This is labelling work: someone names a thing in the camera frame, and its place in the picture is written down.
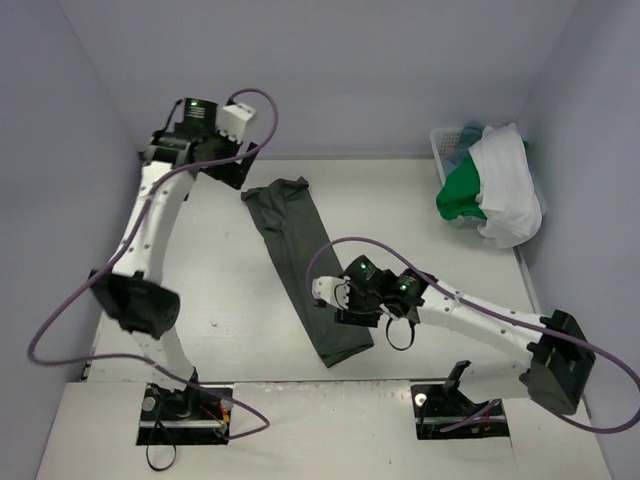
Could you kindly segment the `grey t shirt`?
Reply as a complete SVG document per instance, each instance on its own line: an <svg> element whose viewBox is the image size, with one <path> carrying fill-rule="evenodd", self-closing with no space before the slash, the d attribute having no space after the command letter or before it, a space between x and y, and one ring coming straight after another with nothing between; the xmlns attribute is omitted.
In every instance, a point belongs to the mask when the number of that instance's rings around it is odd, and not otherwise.
<svg viewBox="0 0 640 480"><path fill-rule="evenodd" d="M337 323L329 309L317 308L310 294L307 268L317 251L329 243L312 199L309 183L277 179L241 194L261 234L276 272L316 354L330 368L371 349L368 329Z"/></svg>

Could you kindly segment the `white t shirt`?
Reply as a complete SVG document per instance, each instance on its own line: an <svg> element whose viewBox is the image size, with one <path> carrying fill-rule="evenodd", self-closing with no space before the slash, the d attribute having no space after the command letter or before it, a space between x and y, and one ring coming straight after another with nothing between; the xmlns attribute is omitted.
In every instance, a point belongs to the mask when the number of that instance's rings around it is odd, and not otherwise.
<svg viewBox="0 0 640 480"><path fill-rule="evenodd" d="M479 233L499 249L533 238L543 214L517 126L485 128L469 153L480 181L476 201L486 217Z"/></svg>

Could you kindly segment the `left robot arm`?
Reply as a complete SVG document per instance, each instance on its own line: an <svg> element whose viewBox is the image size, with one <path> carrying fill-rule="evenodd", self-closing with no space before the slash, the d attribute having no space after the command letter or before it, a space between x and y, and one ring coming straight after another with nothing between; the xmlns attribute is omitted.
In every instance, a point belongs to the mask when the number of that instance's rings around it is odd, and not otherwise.
<svg viewBox="0 0 640 480"><path fill-rule="evenodd" d="M150 383L166 393L164 408L185 420L198 411L200 395L188 386L196 382L197 371L175 327L180 297L162 284L165 254L198 174L191 164L237 155L256 111L235 101L218 106L185 98L180 104L182 120L166 122L142 152L139 193L122 238L124 252L91 291L104 314L150 360Z"/></svg>

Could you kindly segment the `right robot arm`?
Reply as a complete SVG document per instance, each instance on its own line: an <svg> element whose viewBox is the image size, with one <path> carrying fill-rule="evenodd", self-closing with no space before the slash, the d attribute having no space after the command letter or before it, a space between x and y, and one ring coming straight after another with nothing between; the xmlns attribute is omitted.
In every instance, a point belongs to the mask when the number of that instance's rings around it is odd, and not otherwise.
<svg viewBox="0 0 640 480"><path fill-rule="evenodd" d="M506 309L467 297L426 272L382 270L364 255L339 276L314 280L312 290L317 300L336 308L339 323L375 328L388 315L407 320L411 328L445 328L507 355L514 370L500 385L466 377L444 384L442 398L455 412L468 410L480 394L527 396L553 413L572 415L595 363L577 320L566 312L540 316Z"/></svg>

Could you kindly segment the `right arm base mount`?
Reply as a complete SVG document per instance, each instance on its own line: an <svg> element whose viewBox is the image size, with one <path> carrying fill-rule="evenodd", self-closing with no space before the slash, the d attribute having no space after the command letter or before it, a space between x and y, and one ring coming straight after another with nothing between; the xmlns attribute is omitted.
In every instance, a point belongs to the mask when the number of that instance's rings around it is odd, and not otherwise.
<svg viewBox="0 0 640 480"><path fill-rule="evenodd" d="M510 436L501 402L479 415L478 412L489 401L476 403L461 392L461 377L470 365L469 360L459 361L444 381L410 385L418 440L475 440Z"/></svg>

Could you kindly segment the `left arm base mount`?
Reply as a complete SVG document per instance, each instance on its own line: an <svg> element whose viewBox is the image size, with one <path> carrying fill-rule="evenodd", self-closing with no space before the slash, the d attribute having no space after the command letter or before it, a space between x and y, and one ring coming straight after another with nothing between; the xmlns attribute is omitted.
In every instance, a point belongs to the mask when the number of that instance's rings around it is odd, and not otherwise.
<svg viewBox="0 0 640 480"><path fill-rule="evenodd" d="M178 392L147 384L139 416L138 446L227 445L232 403L203 391Z"/></svg>

